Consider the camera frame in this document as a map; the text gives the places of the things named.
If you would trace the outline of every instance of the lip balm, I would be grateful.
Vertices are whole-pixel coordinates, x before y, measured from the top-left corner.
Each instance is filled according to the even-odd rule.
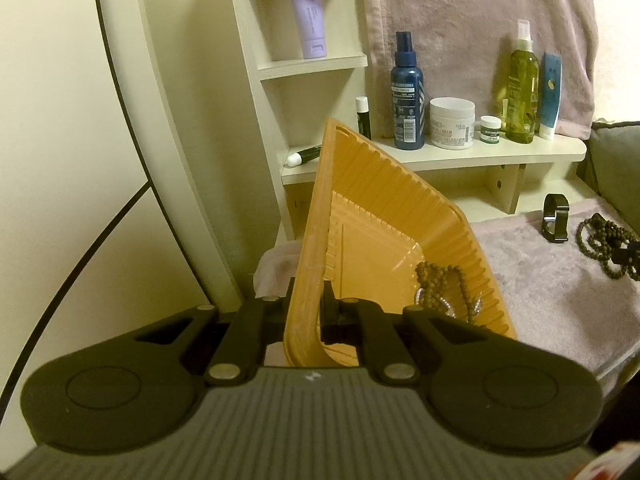
[[[307,148],[306,150],[300,150],[296,153],[291,153],[291,155],[287,157],[287,166],[295,168],[300,164],[304,164],[305,162],[318,158],[320,156],[320,148],[322,148],[322,144],[312,148]]]
[[[487,144],[498,144],[500,141],[500,128],[502,120],[500,117],[483,115],[480,117],[480,140]]]
[[[371,123],[369,122],[369,100],[366,96],[356,97],[356,113],[358,114],[358,131],[371,140]]]

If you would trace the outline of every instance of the white lip balm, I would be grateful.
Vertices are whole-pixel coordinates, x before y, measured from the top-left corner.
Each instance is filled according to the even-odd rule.
[[[309,162],[310,160],[314,160],[320,156],[320,148],[322,148],[322,144],[319,146],[314,146],[312,148],[307,148],[306,150],[300,150],[299,152],[291,153],[287,157],[287,166],[290,168],[295,168],[300,164],[304,164],[305,162]]]

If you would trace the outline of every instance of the spray nozzle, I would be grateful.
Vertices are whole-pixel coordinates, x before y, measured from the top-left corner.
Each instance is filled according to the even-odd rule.
[[[531,28],[527,20],[518,20],[518,49],[533,51],[533,41],[531,41]]]
[[[415,66],[416,58],[411,33],[407,30],[396,32],[396,65]]]
[[[411,33],[407,30],[396,32],[396,45],[398,52],[413,52],[414,46],[411,42]]]
[[[527,20],[518,20],[518,39],[531,40],[531,28]]]

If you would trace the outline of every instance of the shelf bracket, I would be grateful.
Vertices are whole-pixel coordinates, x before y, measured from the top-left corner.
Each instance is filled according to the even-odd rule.
[[[291,218],[292,232],[287,232],[287,239],[300,240],[305,234],[306,218],[309,216],[313,182],[300,182],[285,186],[287,210]]]
[[[500,209],[509,215],[514,214],[518,207],[526,167],[526,164],[502,164],[487,168],[486,186]]]

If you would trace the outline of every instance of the pink towel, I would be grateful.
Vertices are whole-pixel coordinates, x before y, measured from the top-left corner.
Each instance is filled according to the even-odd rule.
[[[472,227],[518,339],[578,361],[602,380],[640,350],[640,283],[629,276],[610,279],[580,252],[578,224],[595,212],[628,228],[601,198],[571,204],[563,244],[540,234],[542,211]]]
[[[428,98],[476,104],[476,118],[499,113],[517,20],[531,23],[534,52],[562,57],[558,132],[587,139],[593,118],[593,63],[598,44],[593,0],[364,0],[369,35],[374,134],[393,133],[389,73],[396,30],[412,32]]]

